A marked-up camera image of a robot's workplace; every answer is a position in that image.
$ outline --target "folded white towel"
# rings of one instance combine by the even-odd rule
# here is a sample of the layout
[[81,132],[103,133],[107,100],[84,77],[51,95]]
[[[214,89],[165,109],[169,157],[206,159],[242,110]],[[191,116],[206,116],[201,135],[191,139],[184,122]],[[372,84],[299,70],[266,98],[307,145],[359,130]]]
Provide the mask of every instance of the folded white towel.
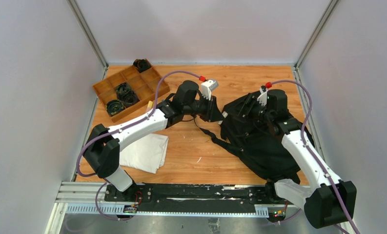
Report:
[[168,136],[149,134],[120,152],[120,165],[155,174],[164,165]]

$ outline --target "wooden tabletop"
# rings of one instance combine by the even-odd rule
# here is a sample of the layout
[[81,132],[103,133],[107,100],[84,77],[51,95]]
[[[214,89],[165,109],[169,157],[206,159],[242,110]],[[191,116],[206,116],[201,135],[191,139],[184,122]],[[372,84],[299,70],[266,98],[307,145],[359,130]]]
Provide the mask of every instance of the wooden tabletop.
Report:
[[[107,76],[111,76],[126,66],[110,66]],[[174,71],[186,70],[206,78],[216,79],[219,87],[212,92],[217,97],[218,107],[221,110],[229,102],[259,90],[266,82],[280,79],[293,79],[289,66],[203,66],[203,65],[162,65],[155,66],[161,76]],[[184,80],[196,78],[187,74],[174,74],[166,78],[170,86],[170,92],[174,93]],[[295,85],[281,83],[274,88],[283,89],[288,96],[289,111],[299,120],[304,119],[300,98]],[[102,123],[105,127],[124,123],[146,111],[146,106],[126,116],[122,120],[113,123],[110,120],[104,106],[99,103],[95,113],[93,126]],[[218,137],[220,127],[217,123],[204,122],[197,118],[197,124],[209,129]],[[265,180],[259,178],[248,169],[236,156],[225,149],[212,143],[210,137],[202,133],[194,122],[180,122],[168,129],[156,132],[169,137],[166,160],[156,174],[143,172],[133,168],[124,167],[135,182],[146,183],[194,183],[194,184],[265,184]],[[81,171],[85,174],[93,170],[85,159],[81,162]],[[308,182],[300,171],[298,175],[301,184]],[[97,176],[77,176],[76,181],[103,181]]]

